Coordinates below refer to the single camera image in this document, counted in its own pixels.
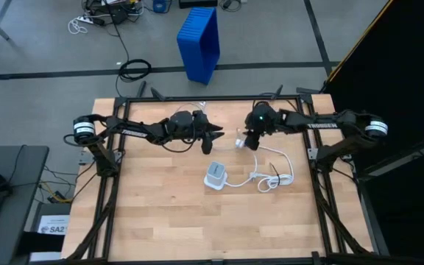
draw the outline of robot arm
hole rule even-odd
[[[98,135],[96,135],[94,127],[95,121],[99,121],[105,126],[105,130]],[[202,152],[206,155],[211,153],[212,141],[224,135],[223,132],[218,132],[222,127],[211,124],[201,110],[193,113],[180,111],[170,119],[164,119],[154,124],[93,114],[75,119],[73,129],[74,141],[79,146],[89,148],[93,154],[98,175],[108,177],[115,175],[119,169],[113,152],[105,149],[103,143],[106,137],[116,133],[144,138],[148,142],[160,146],[173,140],[182,140],[187,144],[202,140]]]
[[[367,113],[344,110],[334,114],[307,116],[289,110],[274,111],[267,102],[258,102],[246,120],[245,145],[252,150],[259,146],[259,138],[282,132],[301,133],[308,129],[341,129],[347,137],[333,146],[309,150],[309,157],[321,170],[331,172],[333,163],[342,155],[351,155],[360,149],[374,147],[387,135],[387,125],[380,117]]]

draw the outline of blue plastic bin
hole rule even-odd
[[[220,58],[215,8],[193,8],[177,34],[177,45],[188,78],[207,85]]]

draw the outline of wooden tabletop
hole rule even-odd
[[[334,111],[330,95],[313,95],[313,98],[316,112]],[[93,112],[111,115],[113,101],[97,99]],[[158,122],[184,104],[134,103],[129,119],[147,124]],[[286,101],[274,101],[271,106],[292,109]],[[243,182],[254,169],[252,151],[233,148],[236,129],[244,130],[244,118],[251,107],[251,101],[207,102],[205,111],[209,121],[223,126],[225,132],[213,142],[210,155],[202,154],[200,143],[188,152],[177,154],[144,139],[127,137],[110,261],[292,258],[308,257],[312,251],[325,255],[302,134],[274,134],[260,140],[261,146],[279,149],[289,156],[294,167],[291,185],[279,186],[268,193],[258,191],[258,181],[240,188],[225,186],[221,191],[204,185],[205,172],[212,161],[225,165],[229,183]],[[191,105],[182,108],[194,109]],[[334,144],[342,139],[339,130],[321,130],[321,134],[323,144]],[[183,149],[185,144],[179,141],[168,147]],[[255,154],[258,172],[275,175],[270,167],[272,163],[281,174],[289,173],[282,155],[262,149]],[[340,160],[334,168],[351,174],[349,166]],[[77,190],[94,173],[95,166],[79,178]],[[354,183],[337,172],[331,172],[330,176],[342,222],[363,247],[371,250]],[[96,177],[74,201],[63,257],[75,250],[90,229],[98,190],[99,177]],[[336,250],[333,225],[327,220]],[[103,235],[104,228],[99,234],[97,256],[100,256]]]

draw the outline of black metal frame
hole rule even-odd
[[[123,118],[128,119],[129,112],[130,112],[130,105],[132,103],[136,102],[161,102],[161,100],[156,98],[141,98],[141,94],[143,93],[143,88],[139,90],[139,93],[136,98],[116,98],[114,102],[114,110],[113,115],[118,116],[120,112],[120,108],[124,107],[124,113]],[[300,112],[303,112],[303,100],[299,95],[282,95],[277,96],[276,100],[279,99],[290,99],[290,100],[296,100],[297,102],[297,109]],[[201,101],[251,101],[251,100],[269,100],[268,96],[203,96],[203,97],[195,97],[195,96],[184,96],[184,97],[169,97],[164,99],[165,102],[201,102]],[[308,111],[310,114],[314,113],[314,106],[312,105],[312,102],[308,103]],[[317,147],[322,146],[322,139],[319,134],[318,130],[314,131],[315,140],[317,143]],[[307,131],[303,133],[304,138],[304,144],[306,149],[311,148],[311,142],[310,137]],[[119,139],[119,145],[117,147],[118,151],[123,152],[124,151],[124,145],[125,145],[125,135],[121,135]],[[107,142],[107,148],[112,151],[113,150],[113,137],[110,137]],[[325,255],[326,258],[320,258],[318,255],[318,252],[312,252],[311,257],[308,258],[271,258],[271,259],[231,259],[231,260],[220,260],[220,261],[214,261],[214,260],[198,260],[198,261],[122,261],[122,262],[107,262],[108,256],[109,256],[109,249],[110,249],[110,242],[112,239],[112,232],[113,232],[113,220],[115,216],[115,208],[116,208],[116,200],[117,200],[117,191],[119,189],[119,176],[114,177],[112,188],[111,188],[111,194],[113,193],[113,204],[111,212],[107,218],[107,227],[105,230],[105,240],[104,245],[102,248],[102,257],[101,258],[95,258],[95,260],[104,261],[106,264],[118,264],[118,265],[124,265],[124,264],[157,264],[157,265],[163,265],[163,264],[324,264],[325,262],[332,262],[335,263],[335,261],[341,262],[341,264],[399,264],[400,260],[394,258],[387,257],[387,256],[378,256],[378,255],[371,255],[366,250],[364,250],[362,247],[358,245],[356,240],[352,238],[350,233],[347,231],[345,226],[339,221],[338,218],[338,211],[336,208],[336,200],[333,193],[333,188],[331,185],[331,179],[328,174],[328,172],[322,172],[323,174],[323,180],[325,182],[325,192],[327,194],[328,201],[323,197],[322,190],[319,187],[319,179],[318,174],[319,172],[315,167],[312,166],[312,161],[308,161],[310,173],[311,173],[311,179],[312,179],[312,186],[314,189],[314,196],[315,196],[315,202],[317,206],[317,213],[319,218],[319,226],[320,230],[322,232],[322,240],[323,245],[325,249]],[[122,164],[122,158],[119,161],[119,171],[121,169]],[[99,194],[98,194],[98,200],[96,204],[96,212],[94,217],[94,222],[99,218],[100,213],[102,212],[102,209],[104,207],[104,200],[105,200],[105,189],[107,188],[107,178],[102,178],[101,183],[99,186]],[[331,240],[330,235],[328,232],[328,224],[326,215],[330,218],[330,220],[333,222],[338,247],[340,252],[334,252],[332,250],[331,246]],[[353,252],[356,250],[358,255],[354,254],[347,254],[346,248],[345,248],[345,240],[346,243],[351,247]],[[95,256],[97,247],[97,236],[94,238],[94,240],[91,242],[90,249],[88,252],[88,258],[93,259]],[[419,263],[418,261],[410,258],[402,259],[403,262],[410,261],[409,264],[423,264]]]

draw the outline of gray floor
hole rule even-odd
[[[311,0],[331,61],[346,55],[385,2]],[[303,0],[249,0],[237,13],[217,13],[219,64],[322,61]],[[88,34],[68,33],[68,22],[81,14],[77,0],[12,0],[1,27],[14,44],[0,38],[0,74],[118,68],[126,58],[119,39],[106,32],[114,28],[83,25]],[[176,34],[187,15],[175,1],[168,14],[146,11],[137,23],[122,24],[131,57],[154,67],[182,66]],[[315,67],[216,71],[209,86],[188,81],[184,72],[150,74],[145,80],[168,96],[200,96],[256,94],[280,84],[284,93],[295,93],[297,86],[320,89],[325,78],[325,69]],[[91,112],[95,98],[116,96],[114,81],[115,76],[0,81],[0,145],[47,145],[51,169],[76,172],[80,150],[66,146],[62,136],[70,133],[73,118]],[[134,95],[138,85],[120,87],[123,94]]]

